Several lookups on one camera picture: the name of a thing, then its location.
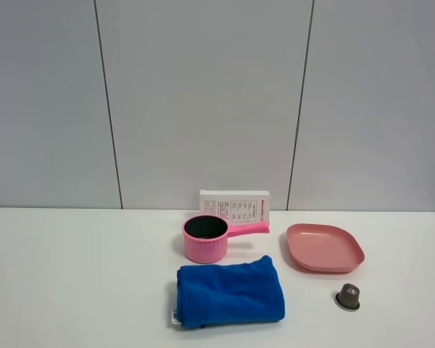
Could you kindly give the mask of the white printed box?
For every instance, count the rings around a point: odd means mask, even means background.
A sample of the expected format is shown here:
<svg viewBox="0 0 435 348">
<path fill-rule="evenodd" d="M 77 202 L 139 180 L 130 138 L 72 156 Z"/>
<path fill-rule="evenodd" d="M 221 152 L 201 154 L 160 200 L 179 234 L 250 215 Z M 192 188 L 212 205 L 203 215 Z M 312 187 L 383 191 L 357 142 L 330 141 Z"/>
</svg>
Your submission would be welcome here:
<svg viewBox="0 0 435 348">
<path fill-rule="evenodd" d="M 268 191 L 199 192 L 199 213 L 214 215 L 234 225 L 268 222 L 270 194 Z"/>
</svg>

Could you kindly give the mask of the blue folded towel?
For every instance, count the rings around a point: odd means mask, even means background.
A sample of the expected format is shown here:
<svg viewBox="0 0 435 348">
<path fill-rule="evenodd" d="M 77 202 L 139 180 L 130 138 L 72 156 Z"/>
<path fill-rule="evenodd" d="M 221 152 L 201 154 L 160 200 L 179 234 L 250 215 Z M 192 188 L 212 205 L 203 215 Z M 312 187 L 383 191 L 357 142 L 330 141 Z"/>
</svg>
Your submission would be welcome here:
<svg viewBox="0 0 435 348">
<path fill-rule="evenodd" d="M 184 265 L 177 271 L 172 322 L 184 328 L 272 323 L 285 300 L 272 259 L 236 265 Z"/>
</svg>

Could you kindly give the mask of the pink square plate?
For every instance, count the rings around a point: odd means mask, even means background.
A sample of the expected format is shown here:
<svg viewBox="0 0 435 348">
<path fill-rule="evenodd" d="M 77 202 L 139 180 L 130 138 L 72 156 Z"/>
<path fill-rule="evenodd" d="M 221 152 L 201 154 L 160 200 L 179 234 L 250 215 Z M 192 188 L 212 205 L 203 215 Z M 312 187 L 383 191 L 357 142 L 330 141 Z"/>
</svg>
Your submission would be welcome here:
<svg viewBox="0 0 435 348">
<path fill-rule="evenodd" d="M 336 226 L 299 223 L 287 228 L 286 238 L 295 263 L 314 273 L 349 273 L 365 260 L 354 236 Z"/>
</svg>

